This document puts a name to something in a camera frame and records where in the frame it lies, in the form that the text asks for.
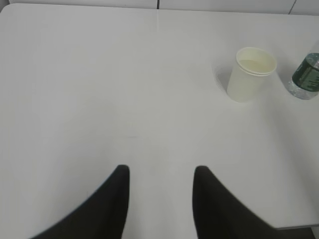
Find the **gray wall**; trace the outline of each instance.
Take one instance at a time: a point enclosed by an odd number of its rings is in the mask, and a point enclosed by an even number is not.
[[[9,0],[0,0],[0,11],[2,8],[9,4]]]

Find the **table surface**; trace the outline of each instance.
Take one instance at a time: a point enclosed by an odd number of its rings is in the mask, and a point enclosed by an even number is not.
[[[46,229],[118,164],[131,169],[124,238],[196,238],[197,165],[274,227],[319,224],[319,98],[294,98],[282,83],[318,25],[314,16],[5,7],[0,238]],[[237,103],[224,86],[245,46],[272,52],[278,74]]]

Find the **white paper cup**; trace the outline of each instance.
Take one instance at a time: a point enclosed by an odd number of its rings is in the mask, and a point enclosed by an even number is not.
[[[240,49],[236,54],[227,94],[238,102],[251,100],[276,67],[276,59],[268,52],[255,47]]]

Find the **floor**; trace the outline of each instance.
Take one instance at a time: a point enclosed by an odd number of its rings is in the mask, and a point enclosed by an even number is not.
[[[315,239],[311,228],[284,230],[288,239]]]

